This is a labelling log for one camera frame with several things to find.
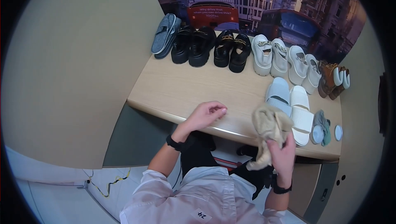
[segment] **brown lace-up boot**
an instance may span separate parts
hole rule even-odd
[[[334,90],[329,94],[329,98],[332,100],[335,100],[346,89],[345,87],[349,88],[349,83],[347,83],[346,86],[344,84],[344,81],[347,81],[346,77],[349,76],[349,69],[345,69],[345,67],[341,67],[340,70],[345,70],[346,75],[344,75],[343,83],[335,87]]]
[[[324,64],[320,63],[319,64],[319,71],[322,74],[322,78],[320,78],[319,81],[319,86],[318,86],[318,92],[320,97],[326,98],[337,86],[334,83],[334,70],[338,67],[337,63],[331,63],[331,64]]]

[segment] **black wristwatch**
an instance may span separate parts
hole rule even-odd
[[[291,186],[292,186],[293,182],[291,182],[291,185],[288,189],[285,189],[285,188],[278,186],[278,183],[276,182],[276,177],[277,177],[276,174],[272,175],[272,184],[271,184],[272,188],[274,189],[275,194],[285,194],[286,192],[291,191]]]
[[[175,142],[169,135],[166,137],[166,143],[176,151],[184,152],[192,145],[193,140],[188,137],[185,142]]]

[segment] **red double-decker bus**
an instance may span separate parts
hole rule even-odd
[[[264,34],[269,40],[282,39],[286,45],[298,45],[306,53],[314,51],[321,29],[314,19],[289,9],[263,11],[257,26],[258,33]]]
[[[196,2],[187,8],[195,28],[208,26],[215,30],[239,30],[238,10],[225,2]]]

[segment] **poster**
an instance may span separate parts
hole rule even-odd
[[[182,24],[280,38],[329,63],[344,59],[366,21],[359,0],[158,1],[165,14],[175,14]]]

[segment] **wrist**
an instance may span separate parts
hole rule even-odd
[[[276,184],[284,189],[289,189],[291,186],[291,176],[284,176],[284,175],[280,175],[278,174],[278,176],[276,177]]]
[[[171,138],[175,142],[185,142],[187,137],[189,136],[190,132],[191,131],[188,128],[188,126],[186,125],[186,123],[183,122],[177,126],[176,130],[171,135]]]

